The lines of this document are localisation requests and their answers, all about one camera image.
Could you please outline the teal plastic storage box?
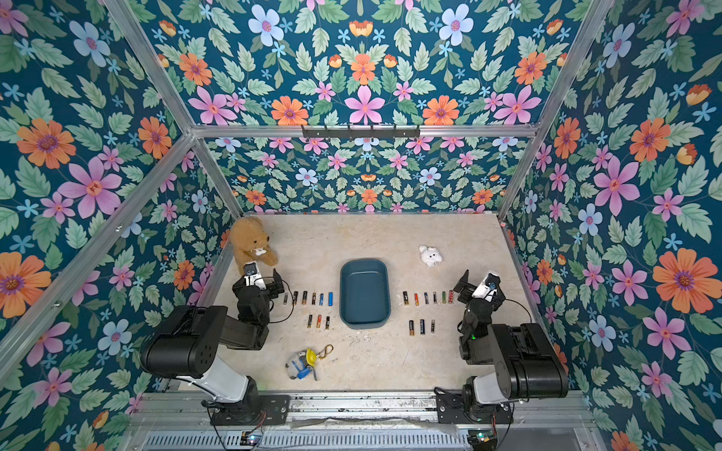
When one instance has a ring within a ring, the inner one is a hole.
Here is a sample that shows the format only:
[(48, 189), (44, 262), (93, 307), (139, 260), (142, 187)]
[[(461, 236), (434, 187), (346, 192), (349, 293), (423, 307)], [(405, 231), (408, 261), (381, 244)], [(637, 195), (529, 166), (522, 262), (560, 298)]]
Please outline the teal plastic storage box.
[(391, 313), (387, 266), (379, 259), (357, 259), (340, 270), (340, 317), (351, 329), (385, 325)]

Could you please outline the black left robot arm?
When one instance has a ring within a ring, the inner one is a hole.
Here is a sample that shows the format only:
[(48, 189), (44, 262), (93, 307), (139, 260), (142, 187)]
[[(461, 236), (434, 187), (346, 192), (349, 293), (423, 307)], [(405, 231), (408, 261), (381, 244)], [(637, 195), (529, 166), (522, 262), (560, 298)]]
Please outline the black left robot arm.
[(237, 372), (217, 355), (259, 351), (270, 332), (272, 303), (285, 291), (278, 272), (263, 277), (254, 263), (233, 286), (238, 315), (227, 306), (179, 306), (155, 329), (141, 351), (142, 368), (157, 377), (185, 381), (220, 404), (252, 404), (258, 396), (253, 378)]

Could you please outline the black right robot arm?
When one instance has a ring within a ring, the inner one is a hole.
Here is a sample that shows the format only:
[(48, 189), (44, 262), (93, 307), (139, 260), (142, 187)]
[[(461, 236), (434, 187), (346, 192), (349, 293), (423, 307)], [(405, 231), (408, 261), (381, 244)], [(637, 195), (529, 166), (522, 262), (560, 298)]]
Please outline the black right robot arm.
[(501, 279), (489, 272), (481, 283), (460, 277), (453, 292), (464, 305), (457, 325), (461, 358), (470, 366), (491, 366), (493, 372), (467, 379), (462, 388), (464, 407), (502, 405), (522, 400), (564, 398), (569, 392), (567, 371), (543, 327), (535, 322), (517, 326), (495, 323), (493, 315), (511, 302)]

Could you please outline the brown teddy bear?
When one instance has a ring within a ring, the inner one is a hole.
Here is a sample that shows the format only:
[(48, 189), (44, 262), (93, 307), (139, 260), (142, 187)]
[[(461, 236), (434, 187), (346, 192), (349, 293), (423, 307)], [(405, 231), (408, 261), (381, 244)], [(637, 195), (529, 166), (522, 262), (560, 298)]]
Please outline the brown teddy bear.
[(278, 254), (270, 246), (270, 235), (255, 216), (241, 217), (232, 225), (229, 244), (240, 274), (244, 273), (244, 266), (253, 261), (269, 267), (278, 264)]

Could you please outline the white plush toy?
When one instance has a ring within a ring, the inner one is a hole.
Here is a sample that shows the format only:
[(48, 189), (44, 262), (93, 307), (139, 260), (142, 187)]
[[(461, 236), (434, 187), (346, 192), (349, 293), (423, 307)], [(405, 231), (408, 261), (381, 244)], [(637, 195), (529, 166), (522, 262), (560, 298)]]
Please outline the white plush toy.
[(435, 247), (421, 245), (419, 246), (419, 253), (421, 261), (427, 267), (432, 268), (443, 262), (443, 257)]

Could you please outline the keychain toy with yellow cap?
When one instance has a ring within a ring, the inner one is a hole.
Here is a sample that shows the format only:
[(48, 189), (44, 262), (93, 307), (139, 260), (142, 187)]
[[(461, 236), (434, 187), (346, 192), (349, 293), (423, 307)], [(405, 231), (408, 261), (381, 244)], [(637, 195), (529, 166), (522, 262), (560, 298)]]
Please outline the keychain toy with yellow cap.
[(319, 381), (322, 375), (322, 362), (334, 351), (334, 346), (326, 345), (321, 351), (314, 351), (307, 348), (304, 351), (297, 351), (286, 362), (287, 376), (292, 381), (312, 378)]

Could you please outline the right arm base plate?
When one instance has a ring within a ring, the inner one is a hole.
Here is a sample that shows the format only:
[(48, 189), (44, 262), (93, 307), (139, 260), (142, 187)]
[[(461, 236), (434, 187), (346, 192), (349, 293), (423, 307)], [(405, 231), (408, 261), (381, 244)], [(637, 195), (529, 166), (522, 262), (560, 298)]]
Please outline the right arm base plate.
[(440, 424), (509, 425), (513, 422), (510, 404), (480, 404), (464, 390), (436, 387), (434, 399)]

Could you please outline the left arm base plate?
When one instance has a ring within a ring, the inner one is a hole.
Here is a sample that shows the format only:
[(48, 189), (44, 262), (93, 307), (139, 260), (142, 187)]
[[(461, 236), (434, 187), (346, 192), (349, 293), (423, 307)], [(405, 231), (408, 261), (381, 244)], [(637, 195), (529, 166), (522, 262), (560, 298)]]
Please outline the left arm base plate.
[(256, 395), (237, 403), (216, 403), (210, 407), (211, 424), (216, 427), (278, 426), (286, 423), (291, 397)]

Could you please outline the black hook rail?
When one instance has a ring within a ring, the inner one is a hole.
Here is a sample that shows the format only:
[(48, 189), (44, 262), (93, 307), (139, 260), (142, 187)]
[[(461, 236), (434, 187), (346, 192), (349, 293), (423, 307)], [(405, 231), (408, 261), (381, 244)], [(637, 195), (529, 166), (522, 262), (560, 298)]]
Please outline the black hook rail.
[(409, 126), (309, 126), (302, 127), (303, 138), (321, 138), (340, 140), (354, 140), (356, 138), (418, 138), (421, 137), (419, 127)]

